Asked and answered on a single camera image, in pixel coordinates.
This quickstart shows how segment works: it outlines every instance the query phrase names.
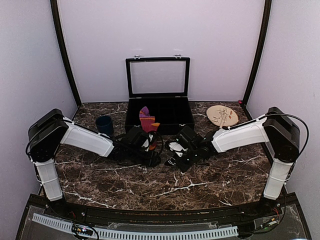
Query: blue cup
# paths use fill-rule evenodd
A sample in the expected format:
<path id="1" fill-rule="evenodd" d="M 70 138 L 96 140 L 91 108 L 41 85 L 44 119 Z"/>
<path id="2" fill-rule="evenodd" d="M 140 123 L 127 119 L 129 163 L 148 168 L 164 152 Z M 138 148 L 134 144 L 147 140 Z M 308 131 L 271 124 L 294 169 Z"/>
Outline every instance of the blue cup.
<path id="1" fill-rule="evenodd" d="M 107 115 L 99 116 L 95 120 L 95 125 L 99 133 L 107 134 L 108 136 L 113 136 L 115 133 L 114 124 L 110 116 L 107 116 Z"/>

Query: black box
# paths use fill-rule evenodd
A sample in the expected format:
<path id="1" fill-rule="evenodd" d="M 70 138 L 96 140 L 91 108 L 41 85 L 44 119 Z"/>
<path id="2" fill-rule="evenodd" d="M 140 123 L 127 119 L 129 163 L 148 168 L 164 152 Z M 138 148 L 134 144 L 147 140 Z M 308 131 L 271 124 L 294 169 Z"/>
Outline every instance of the black box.
<path id="1" fill-rule="evenodd" d="M 128 58 L 129 104 L 125 131 L 141 126 L 139 112 L 147 106 L 161 135 L 176 135 L 184 126 L 194 129 L 188 101 L 189 57 Z"/>

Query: perforated rail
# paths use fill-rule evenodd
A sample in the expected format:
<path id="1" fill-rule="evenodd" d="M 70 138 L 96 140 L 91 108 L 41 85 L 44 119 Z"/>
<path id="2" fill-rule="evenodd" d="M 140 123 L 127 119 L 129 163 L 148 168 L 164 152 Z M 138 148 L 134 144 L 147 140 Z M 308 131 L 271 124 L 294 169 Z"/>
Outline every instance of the perforated rail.
<path id="1" fill-rule="evenodd" d="M 71 231 L 73 225 L 71 221 L 37 213 L 33 214 L 32 221 L 61 232 L 73 234 Z M 94 229 L 99 233 L 101 240 L 213 240 L 238 236 L 238 228 L 236 226 L 188 232 L 133 232 L 109 230 L 99 227 L 95 227 Z M 96 239 L 97 235 L 94 233 L 91 238 Z"/>

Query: box lid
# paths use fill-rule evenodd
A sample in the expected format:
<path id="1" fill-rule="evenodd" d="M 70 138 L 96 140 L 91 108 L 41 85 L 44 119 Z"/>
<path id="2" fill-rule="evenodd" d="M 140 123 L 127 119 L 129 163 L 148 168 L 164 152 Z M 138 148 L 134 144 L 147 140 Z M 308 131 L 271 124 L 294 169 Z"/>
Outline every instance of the box lid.
<path id="1" fill-rule="evenodd" d="M 189 57 L 127 58 L 129 98 L 186 97 Z"/>

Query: brown marble surface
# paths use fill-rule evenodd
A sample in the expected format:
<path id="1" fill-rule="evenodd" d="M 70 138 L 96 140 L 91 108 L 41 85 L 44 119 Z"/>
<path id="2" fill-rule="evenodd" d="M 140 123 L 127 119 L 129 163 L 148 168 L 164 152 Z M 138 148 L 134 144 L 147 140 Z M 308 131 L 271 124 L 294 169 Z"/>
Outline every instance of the brown marble surface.
<path id="1" fill-rule="evenodd" d="M 247 121 L 238 103 L 190 102 L 195 131 L 202 136 L 218 129 L 206 116 L 207 108 L 213 105 L 230 107 L 240 123 Z M 95 119 L 110 115 L 118 135 L 125 133 L 126 110 L 126 102 L 87 103 L 80 107 L 74 121 L 96 130 Z M 183 174 L 176 167 L 164 166 L 171 155 L 165 150 L 162 163 L 150 168 L 130 162 L 119 165 L 92 152 L 62 145 L 55 161 L 68 202 L 126 210 L 195 210 L 258 201 L 270 170 L 260 144 L 220 153 Z"/>

